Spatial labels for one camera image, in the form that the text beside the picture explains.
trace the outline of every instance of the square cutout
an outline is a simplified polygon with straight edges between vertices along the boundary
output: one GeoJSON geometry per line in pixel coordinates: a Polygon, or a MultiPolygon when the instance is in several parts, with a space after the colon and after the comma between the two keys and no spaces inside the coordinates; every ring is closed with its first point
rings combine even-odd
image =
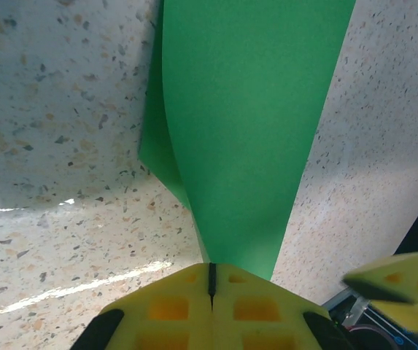
{"type": "Polygon", "coordinates": [[[292,336],[253,332],[243,335],[243,350],[299,350],[299,348],[292,336]]]}
{"type": "Polygon", "coordinates": [[[386,275],[384,278],[387,282],[393,284],[399,284],[403,280],[403,274],[400,272],[391,273],[390,275],[386,275]]]}
{"type": "Polygon", "coordinates": [[[175,320],[187,319],[189,316],[189,302],[186,297],[162,296],[150,302],[147,313],[148,319],[175,320]]]}
{"type": "Polygon", "coordinates": [[[280,313],[278,305],[269,297],[239,297],[234,305],[233,318],[237,321],[280,322],[280,313]]]}
{"type": "Polygon", "coordinates": [[[197,275],[194,273],[186,278],[186,282],[194,283],[197,279],[197,275]]]}
{"type": "Polygon", "coordinates": [[[237,276],[237,275],[230,275],[230,277],[228,277],[228,281],[230,282],[230,283],[246,283],[246,280],[245,279],[243,279],[242,277],[240,277],[240,276],[237,276]]]}
{"type": "Polygon", "coordinates": [[[137,350],[188,350],[188,333],[148,333],[137,336],[137,350]]]}

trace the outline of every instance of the black rubber tip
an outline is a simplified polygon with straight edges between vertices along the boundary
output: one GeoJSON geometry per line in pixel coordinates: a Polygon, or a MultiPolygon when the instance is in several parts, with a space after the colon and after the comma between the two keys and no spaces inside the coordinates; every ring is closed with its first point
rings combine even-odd
{"type": "Polygon", "coordinates": [[[123,317],[123,310],[118,308],[94,317],[71,350],[105,350],[123,317]]]}
{"type": "Polygon", "coordinates": [[[303,317],[322,350],[358,350],[331,319],[312,311],[303,317]]]}
{"type": "Polygon", "coordinates": [[[361,296],[369,300],[390,301],[393,303],[414,304],[412,299],[404,297],[398,293],[391,292],[380,287],[374,286],[366,281],[345,278],[343,282],[361,296]]]}

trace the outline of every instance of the terrazzo floor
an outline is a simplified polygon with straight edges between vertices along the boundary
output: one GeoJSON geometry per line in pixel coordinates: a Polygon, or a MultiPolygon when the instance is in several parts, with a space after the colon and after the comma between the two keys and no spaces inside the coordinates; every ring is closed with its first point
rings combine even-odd
{"type": "MultiPolygon", "coordinates": [[[[201,261],[138,161],[158,2],[0,1],[0,349],[201,261]]],[[[273,281],[321,303],[418,215],[418,1],[358,0],[273,281]]]]}

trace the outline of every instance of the green paper sheet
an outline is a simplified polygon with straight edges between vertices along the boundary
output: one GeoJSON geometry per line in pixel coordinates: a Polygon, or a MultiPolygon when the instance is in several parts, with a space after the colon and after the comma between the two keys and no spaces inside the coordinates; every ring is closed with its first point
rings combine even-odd
{"type": "Polygon", "coordinates": [[[161,5],[140,156],[211,261],[271,277],[353,5],[161,5]]]}

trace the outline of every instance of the white speckled floor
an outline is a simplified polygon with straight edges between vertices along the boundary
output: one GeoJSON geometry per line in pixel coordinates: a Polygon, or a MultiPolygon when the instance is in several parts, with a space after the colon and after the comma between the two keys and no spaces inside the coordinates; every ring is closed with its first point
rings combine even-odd
{"type": "MultiPolygon", "coordinates": [[[[201,260],[137,160],[157,1],[0,1],[0,349],[201,260]]],[[[418,1],[358,0],[273,280],[323,302],[418,215],[418,1]]]]}

